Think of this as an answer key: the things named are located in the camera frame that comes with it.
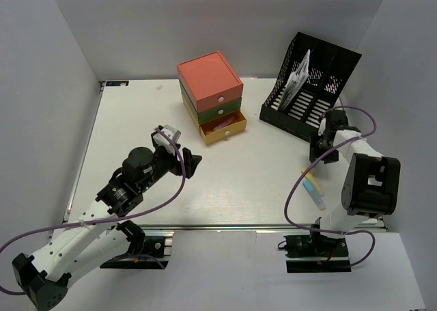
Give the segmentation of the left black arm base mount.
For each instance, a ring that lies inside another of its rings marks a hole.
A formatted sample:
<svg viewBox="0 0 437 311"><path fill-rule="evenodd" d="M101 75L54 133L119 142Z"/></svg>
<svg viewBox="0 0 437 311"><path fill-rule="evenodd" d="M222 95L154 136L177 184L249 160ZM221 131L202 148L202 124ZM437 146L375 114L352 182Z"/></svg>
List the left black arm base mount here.
<svg viewBox="0 0 437 311"><path fill-rule="evenodd" d="M170 234L145 232L131 221L117 225L115 229L125 234L128 248L123 254L119 253L103 263L101 269L164 270L166 268L173 239Z"/></svg>

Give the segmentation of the white printed paper booklet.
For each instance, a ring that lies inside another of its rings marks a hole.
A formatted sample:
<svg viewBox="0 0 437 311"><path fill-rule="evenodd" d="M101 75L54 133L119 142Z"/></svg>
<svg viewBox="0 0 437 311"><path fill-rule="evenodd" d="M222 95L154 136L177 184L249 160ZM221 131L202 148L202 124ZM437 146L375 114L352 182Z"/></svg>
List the white printed paper booklet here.
<svg viewBox="0 0 437 311"><path fill-rule="evenodd" d="M288 108L293 98L308 79L310 56L311 50L308 49L298 68L290 74L278 106L279 111L285 111Z"/></svg>

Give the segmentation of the pastel blue highlighter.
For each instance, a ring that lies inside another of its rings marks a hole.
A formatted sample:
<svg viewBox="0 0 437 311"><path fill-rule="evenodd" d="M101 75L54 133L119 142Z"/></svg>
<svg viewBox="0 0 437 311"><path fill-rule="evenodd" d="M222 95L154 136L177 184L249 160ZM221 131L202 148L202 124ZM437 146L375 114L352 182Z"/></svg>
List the pastel blue highlighter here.
<svg viewBox="0 0 437 311"><path fill-rule="evenodd" d="M314 201L315 205L321 210L324 211L326 209L326 205L320 196L320 194L317 192L313 184L310 180L304 179L302 182L303 187L307 190L307 193L310 195L311 199Z"/></svg>

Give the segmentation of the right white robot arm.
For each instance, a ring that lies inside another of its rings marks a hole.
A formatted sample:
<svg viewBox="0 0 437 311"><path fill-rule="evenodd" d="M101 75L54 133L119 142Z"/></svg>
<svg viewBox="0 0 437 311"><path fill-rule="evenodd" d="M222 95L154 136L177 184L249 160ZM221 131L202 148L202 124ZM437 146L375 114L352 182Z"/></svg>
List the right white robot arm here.
<svg viewBox="0 0 437 311"><path fill-rule="evenodd" d="M322 115L318 132L310 137L309 160L334 163L341 155L349 168L341 191L341 203L318 220L319 232L308 238L309 249L322 256L357 225L390 215L397 206L401 163L372 148L342 109Z"/></svg>

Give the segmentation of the pastel purple highlighter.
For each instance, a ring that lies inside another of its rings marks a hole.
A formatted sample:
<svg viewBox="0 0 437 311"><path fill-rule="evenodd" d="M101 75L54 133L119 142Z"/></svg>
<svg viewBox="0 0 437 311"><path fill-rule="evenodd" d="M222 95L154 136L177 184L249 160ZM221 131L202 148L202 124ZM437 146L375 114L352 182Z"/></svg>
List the pastel purple highlighter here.
<svg viewBox="0 0 437 311"><path fill-rule="evenodd" d="M225 128L226 126L229 126L230 124L232 124L235 120L236 120L235 116L229 116L227 119L223 120L221 123L216 125L213 128L213 131L221 130L221 129Z"/></svg>

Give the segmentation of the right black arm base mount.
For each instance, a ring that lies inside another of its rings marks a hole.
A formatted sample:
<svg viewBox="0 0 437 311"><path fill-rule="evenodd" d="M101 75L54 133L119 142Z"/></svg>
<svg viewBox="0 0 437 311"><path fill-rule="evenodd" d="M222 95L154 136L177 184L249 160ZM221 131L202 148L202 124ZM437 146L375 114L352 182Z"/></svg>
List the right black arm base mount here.
<svg viewBox="0 0 437 311"><path fill-rule="evenodd" d="M277 248L285 252L288 273L347 273L352 270L344 238L328 238L319 232L293 234L284 236Z"/></svg>

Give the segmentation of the coral top drawer box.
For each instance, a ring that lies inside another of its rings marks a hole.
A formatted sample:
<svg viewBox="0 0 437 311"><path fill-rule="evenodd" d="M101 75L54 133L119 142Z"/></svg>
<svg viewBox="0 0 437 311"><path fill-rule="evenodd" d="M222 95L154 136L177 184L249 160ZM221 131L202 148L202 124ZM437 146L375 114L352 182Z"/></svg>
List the coral top drawer box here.
<svg viewBox="0 0 437 311"><path fill-rule="evenodd" d="M243 82L219 51L182 62L177 71L199 113L242 96Z"/></svg>

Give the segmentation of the green drawer box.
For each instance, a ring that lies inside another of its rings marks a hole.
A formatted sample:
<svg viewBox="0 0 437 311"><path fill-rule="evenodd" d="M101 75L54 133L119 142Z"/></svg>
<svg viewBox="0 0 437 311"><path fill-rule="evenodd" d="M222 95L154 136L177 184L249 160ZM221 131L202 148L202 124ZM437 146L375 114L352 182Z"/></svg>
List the green drawer box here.
<svg viewBox="0 0 437 311"><path fill-rule="evenodd" d="M215 106L213 108L207 109L202 112L198 112L194 107L194 104L191 101L189 95L187 94L184 86L180 84L180 87L181 87L181 94L183 97L183 101L186 103L188 110L191 111L191 113L194 116L194 119L197 121L198 124L204 124L221 116L225 116L229 113L237 111L240 109L242 104L242 98L237 98L229 101L228 103Z"/></svg>

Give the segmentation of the pastel yellow highlighter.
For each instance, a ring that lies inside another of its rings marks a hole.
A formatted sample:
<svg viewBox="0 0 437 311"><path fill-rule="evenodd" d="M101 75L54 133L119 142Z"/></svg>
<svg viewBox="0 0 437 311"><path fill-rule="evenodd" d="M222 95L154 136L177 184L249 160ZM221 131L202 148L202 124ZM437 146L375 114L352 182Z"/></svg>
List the pastel yellow highlighter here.
<svg viewBox="0 0 437 311"><path fill-rule="evenodd" d="M321 197L324 195L324 190L322 189L322 186L318 183L318 181L315 179L315 177L311 172L307 173L304 179L308 179L311 181L311 183L313 184L313 186L315 187L315 189L317 190L317 192L320 194Z"/></svg>

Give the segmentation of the yellow bottom drawer box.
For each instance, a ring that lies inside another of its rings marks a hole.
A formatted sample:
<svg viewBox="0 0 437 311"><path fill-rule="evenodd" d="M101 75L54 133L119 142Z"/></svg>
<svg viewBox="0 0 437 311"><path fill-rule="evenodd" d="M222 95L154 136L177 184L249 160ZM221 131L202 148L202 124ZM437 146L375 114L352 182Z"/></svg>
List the yellow bottom drawer box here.
<svg viewBox="0 0 437 311"><path fill-rule="evenodd" d="M193 121L194 125L196 126L196 129L198 130L199 134L201 135L201 138L203 142L209 146L211 144L214 144L218 141L227 139L231 137L232 135L238 134L243 132L246 129L246 123L247 120L241 110L234 111L232 113L229 113L225 116L221 116L219 118L216 118L212 121L206 122L204 124L198 124L197 121L194 119L193 114L191 111L188 110L188 107L186 106L186 103L183 101L184 106L186 107L186 110L191 117L191 120ZM209 130L213 130L213 128L221 123L223 120L227 119L229 116L235 116L236 120L230 124L229 126L226 126L225 128L215 131L214 133L211 133L209 135L206 135L205 132Z"/></svg>

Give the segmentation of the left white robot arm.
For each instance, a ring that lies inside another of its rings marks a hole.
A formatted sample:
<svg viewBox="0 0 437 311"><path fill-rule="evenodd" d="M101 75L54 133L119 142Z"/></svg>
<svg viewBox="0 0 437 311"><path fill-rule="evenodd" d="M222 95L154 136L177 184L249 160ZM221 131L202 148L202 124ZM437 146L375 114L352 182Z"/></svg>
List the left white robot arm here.
<svg viewBox="0 0 437 311"><path fill-rule="evenodd" d="M52 310L75 282L106 261L142 253L145 233L129 212L163 176L189 179L202 160L179 145L179 136L179 131L158 127L151 135L153 149L131 150L75 224L32 254L15 257L16 281L37 310Z"/></svg>

